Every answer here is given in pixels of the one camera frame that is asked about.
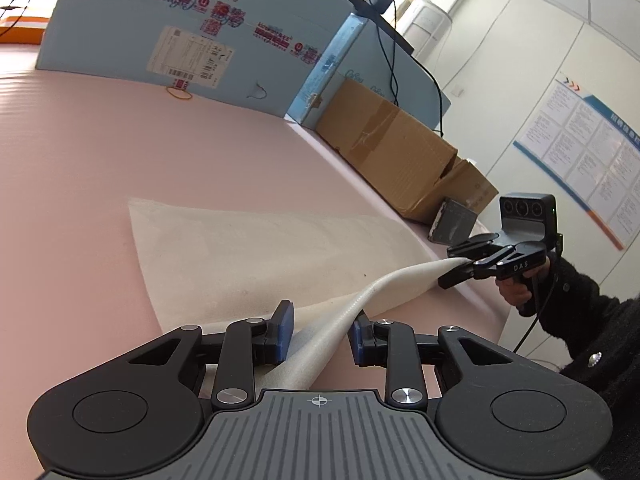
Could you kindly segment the black sleeved right forearm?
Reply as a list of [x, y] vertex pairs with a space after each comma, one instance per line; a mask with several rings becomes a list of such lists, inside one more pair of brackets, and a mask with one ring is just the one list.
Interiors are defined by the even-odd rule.
[[639, 300], [605, 296], [592, 278], [552, 255], [541, 282], [542, 329], [565, 342], [562, 374], [602, 396], [612, 411], [639, 401]]

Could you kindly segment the person's right hand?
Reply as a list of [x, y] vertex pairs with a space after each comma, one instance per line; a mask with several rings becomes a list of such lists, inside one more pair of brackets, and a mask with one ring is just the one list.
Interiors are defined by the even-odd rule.
[[[535, 269], [530, 269], [525, 272], [523, 278], [538, 278], [538, 276], [545, 278], [549, 272], [549, 268], [550, 260], [546, 258], [542, 266], [537, 266]], [[501, 297], [512, 307], [521, 308], [533, 297], [533, 293], [527, 286], [524, 283], [515, 281], [514, 278], [506, 278], [502, 281], [495, 280], [495, 284], [498, 287]]]

